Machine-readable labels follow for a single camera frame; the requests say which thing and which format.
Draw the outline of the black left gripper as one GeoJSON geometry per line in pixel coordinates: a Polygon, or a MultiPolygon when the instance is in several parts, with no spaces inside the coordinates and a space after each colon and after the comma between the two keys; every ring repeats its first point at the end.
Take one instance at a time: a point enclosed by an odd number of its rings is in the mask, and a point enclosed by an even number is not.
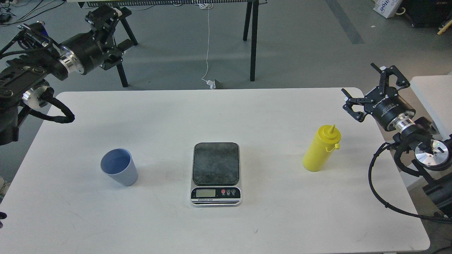
{"type": "Polygon", "coordinates": [[[60,62],[68,73],[88,74],[97,67],[103,70],[111,69],[123,61],[124,52],[134,46],[130,39],[119,45],[105,48],[103,51],[95,39],[108,39],[113,36],[118,23],[121,23],[131,38],[131,28],[126,18],[131,10],[126,7],[102,5],[89,11],[85,21],[90,24],[91,31],[76,34],[59,45],[60,62]]]}

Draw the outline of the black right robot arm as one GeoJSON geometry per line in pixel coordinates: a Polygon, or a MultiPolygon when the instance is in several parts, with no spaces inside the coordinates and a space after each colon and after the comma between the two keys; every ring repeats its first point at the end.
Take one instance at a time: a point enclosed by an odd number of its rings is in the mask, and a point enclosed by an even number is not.
{"type": "Polygon", "coordinates": [[[392,143],[383,143],[375,152],[368,169],[368,182],[375,198],[394,212],[428,220],[451,224],[451,174],[438,180],[429,171],[440,172],[451,167],[451,140],[436,140],[431,132],[431,122],[425,117],[414,120],[416,111],[400,95],[410,82],[396,66],[371,66],[379,73],[379,84],[361,98],[354,98],[346,89],[343,109],[358,122],[371,115],[386,131],[395,131],[392,143]],[[402,171],[414,177],[423,177],[427,185],[424,193],[439,209],[439,215],[426,216],[406,212],[385,201],[372,183],[372,170],[378,156],[386,150],[394,151],[394,163],[402,171]]]}

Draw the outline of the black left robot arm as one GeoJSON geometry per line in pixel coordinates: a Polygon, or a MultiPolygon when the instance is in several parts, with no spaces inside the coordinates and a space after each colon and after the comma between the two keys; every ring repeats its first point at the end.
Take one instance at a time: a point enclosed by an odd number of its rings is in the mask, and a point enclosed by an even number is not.
{"type": "Polygon", "coordinates": [[[126,50],[138,44],[126,18],[126,7],[101,5],[90,11],[85,20],[86,33],[55,42],[43,22],[18,26],[19,32],[1,49],[1,58],[8,60],[0,77],[0,141],[6,145],[18,141],[21,124],[32,115],[56,123],[71,123],[72,111],[54,96],[45,78],[51,74],[65,80],[71,73],[86,75],[96,67],[116,67],[124,88],[128,87],[123,69],[126,50]]]}

